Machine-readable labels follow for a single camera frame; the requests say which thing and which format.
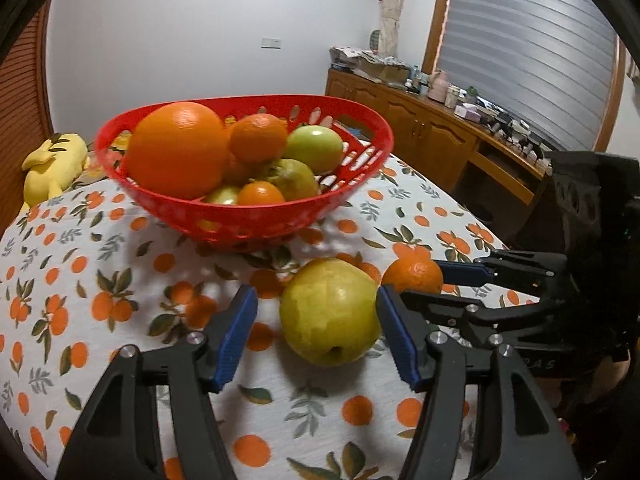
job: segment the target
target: red plastic basket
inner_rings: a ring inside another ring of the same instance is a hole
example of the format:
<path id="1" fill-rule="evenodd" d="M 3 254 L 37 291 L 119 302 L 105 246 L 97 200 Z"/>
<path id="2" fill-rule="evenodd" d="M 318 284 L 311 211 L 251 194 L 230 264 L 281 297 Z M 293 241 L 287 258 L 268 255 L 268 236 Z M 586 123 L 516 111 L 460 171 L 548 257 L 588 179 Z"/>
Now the red plastic basket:
<path id="1" fill-rule="evenodd" d="M 207 240 L 219 250 L 256 251 L 288 241 L 295 231 L 324 218 L 347 200 L 382 167 L 393 149 L 393 133 L 388 123 L 370 108 L 345 99 L 265 95 L 195 102 L 211 108 L 226 122 L 267 112 L 286 119 L 290 132 L 301 123 L 322 124 L 331 127 L 344 141 L 342 165 L 334 174 L 322 177 L 323 192 L 319 196 L 269 206 L 215 205 L 180 200 L 143 189 L 127 178 L 126 155 L 118 168 L 114 168 L 108 159 L 109 146 L 122 131 L 133 131 L 146 115 L 167 103 L 130 110 L 106 123 L 98 132 L 96 149 L 107 175 L 162 222 L 190 237 Z M 335 120 L 341 116 L 350 116 L 366 126 L 373 133 L 370 144 L 363 145 L 340 127 Z"/>

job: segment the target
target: table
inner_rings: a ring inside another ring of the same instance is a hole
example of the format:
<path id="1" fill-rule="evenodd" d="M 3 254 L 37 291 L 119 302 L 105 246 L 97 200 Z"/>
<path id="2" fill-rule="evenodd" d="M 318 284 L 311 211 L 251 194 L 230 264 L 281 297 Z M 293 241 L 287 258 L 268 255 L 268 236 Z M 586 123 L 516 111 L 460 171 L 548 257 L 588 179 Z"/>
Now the table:
<path id="1" fill-rule="evenodd" d="M 378 277 L 411 251 L 468 261 L 503 247 L 394 156 L 286 248 L 251 256 L 217 254 L 149 216 L 116 183 L 96 182 L 31 209 L 0 242 L 0 414 L 44 477 L 54 478 L 114 352 L 128 343 L 158 348 L 184 326 L 202 327 L 244 282 L 258 290 L 258 317 L 234 381 L 212 396 L 238 478 L 395 479 L 423 396 L 399 380 L 384 338 L 350 365 L 303 361 L 280 335 L 278 295 L 291 273 L 320 256 L 339 255 Z M 445 292 L 492 307 L 530 301 L 493 285 Z M 182 476 L 168 399 L 158 388 L 162 454 L 175 480 Z M 457 479 L 469 467 L 474 387 L 466 400 Z"/>

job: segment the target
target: white wall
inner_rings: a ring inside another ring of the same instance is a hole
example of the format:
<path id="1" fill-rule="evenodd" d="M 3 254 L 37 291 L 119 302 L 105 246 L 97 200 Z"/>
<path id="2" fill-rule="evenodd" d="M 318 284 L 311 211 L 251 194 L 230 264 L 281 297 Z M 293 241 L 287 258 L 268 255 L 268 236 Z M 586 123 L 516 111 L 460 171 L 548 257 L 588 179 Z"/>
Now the white wall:
<path id="1" fill-rule="evenodd" d="M 398 57 L 422 66 L 436 0 L 404 0 L 398 31 Z"/>
<path id="2" fill-rule="evenodd" d="M 636 88 L 626 75 L 620 111 L 607 151 L 640 159 L 640 87 Z"/>
<path id="3" fill-rule="evenodd" d="M 53 0 L 54 129 L 93 140 L 109 118 L 153 102 L 323 94 L 328 48 L 368 47 L 379 18 L 378 0 Z M 261 49 L 263 37 L 282 49 Z"/>

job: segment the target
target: yellow plush toy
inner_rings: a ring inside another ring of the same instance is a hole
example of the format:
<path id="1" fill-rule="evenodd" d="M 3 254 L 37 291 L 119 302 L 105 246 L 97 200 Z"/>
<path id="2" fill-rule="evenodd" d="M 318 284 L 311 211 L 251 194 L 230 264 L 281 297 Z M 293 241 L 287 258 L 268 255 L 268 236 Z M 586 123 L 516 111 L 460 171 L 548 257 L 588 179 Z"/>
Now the yellow plush toy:
<path id="1" fill-rule="evenodd" d="M 29 173 L 20 212 L 61 195 L 88 164 L 86 144 L 78 134 L 55 134 L 45 140 L 22 163 L 22 170 Z"/>

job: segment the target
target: window blind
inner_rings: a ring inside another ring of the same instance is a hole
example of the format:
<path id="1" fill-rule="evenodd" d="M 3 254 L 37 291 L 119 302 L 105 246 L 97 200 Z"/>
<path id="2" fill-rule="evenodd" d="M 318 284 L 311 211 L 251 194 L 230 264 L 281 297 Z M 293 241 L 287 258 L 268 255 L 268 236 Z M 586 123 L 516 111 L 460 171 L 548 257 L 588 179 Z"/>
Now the window blind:
<path id="1" fill-rule="evenodd" d="M 590 150 L 615 39 L 591 0 L 450 0 L 437 66 L 556 146 Z"/>

